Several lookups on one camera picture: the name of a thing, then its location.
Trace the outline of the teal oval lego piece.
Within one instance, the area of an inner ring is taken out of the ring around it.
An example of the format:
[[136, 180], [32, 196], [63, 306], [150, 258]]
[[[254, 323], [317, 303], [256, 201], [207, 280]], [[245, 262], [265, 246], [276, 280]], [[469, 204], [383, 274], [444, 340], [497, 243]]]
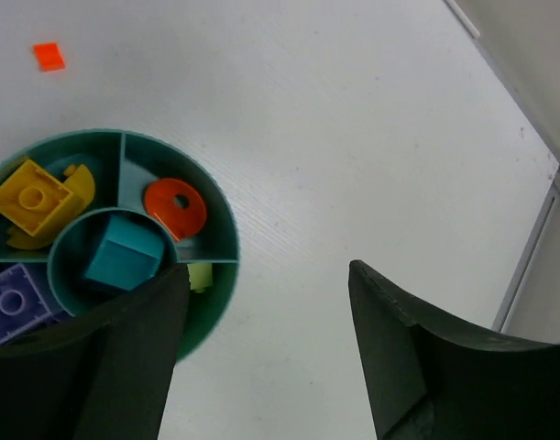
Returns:
[[138, 215], [111, 213], [82, 277], [97, 290], [130, 292], [158, 272], [165, 251], [166, 241], [156, 225]]

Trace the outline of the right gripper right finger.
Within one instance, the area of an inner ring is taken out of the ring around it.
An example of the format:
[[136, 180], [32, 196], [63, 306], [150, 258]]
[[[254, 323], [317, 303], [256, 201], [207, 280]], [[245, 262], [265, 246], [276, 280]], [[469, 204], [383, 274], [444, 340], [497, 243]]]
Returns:
[[472, 324], [367, 263], [348, 291], [380, 439], [560, 439], [560, 344]]

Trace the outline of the light green lego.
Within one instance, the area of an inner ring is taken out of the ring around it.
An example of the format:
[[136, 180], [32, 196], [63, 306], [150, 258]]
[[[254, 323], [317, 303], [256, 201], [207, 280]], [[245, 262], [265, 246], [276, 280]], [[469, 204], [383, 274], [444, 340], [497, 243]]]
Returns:
[[187, 269], [192, 292], [204, 292], [213, 285], [213, 265], [210, 262], [189, 263]]

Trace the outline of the yellow orange square lego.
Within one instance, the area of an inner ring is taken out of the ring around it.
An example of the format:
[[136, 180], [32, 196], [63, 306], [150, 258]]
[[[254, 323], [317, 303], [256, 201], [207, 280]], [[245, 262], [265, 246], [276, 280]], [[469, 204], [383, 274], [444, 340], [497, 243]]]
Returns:
[[67, 182], [31, 159], [0, 184], [0, 214], [30, 237], [57, 233], [78, 215], [83, 202]]

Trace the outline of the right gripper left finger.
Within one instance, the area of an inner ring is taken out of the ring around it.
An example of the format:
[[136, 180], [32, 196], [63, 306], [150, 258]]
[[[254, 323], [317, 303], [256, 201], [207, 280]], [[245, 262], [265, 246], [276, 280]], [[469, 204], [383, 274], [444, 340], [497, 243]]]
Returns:
[[190, 300], [178, 263], [0, 346], [0, 439], [155, 439]]

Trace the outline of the lavender square lego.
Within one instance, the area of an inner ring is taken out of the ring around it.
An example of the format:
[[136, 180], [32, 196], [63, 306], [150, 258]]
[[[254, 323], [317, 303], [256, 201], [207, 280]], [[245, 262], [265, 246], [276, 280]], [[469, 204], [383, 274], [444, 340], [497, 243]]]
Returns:
[[0, 271], [0, 346], [66, 315], [44, 263], [16, 263]]

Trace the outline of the orange round lego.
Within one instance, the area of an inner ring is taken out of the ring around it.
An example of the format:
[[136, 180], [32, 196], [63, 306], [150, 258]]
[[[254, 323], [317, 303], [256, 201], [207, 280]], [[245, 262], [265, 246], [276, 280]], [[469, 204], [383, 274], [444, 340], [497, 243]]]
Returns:
[[180, 179], [163, 178], [151, 183], [145, 190], [143, 204], [176, 242], [197, 235], [207, 220], [203, 197]]

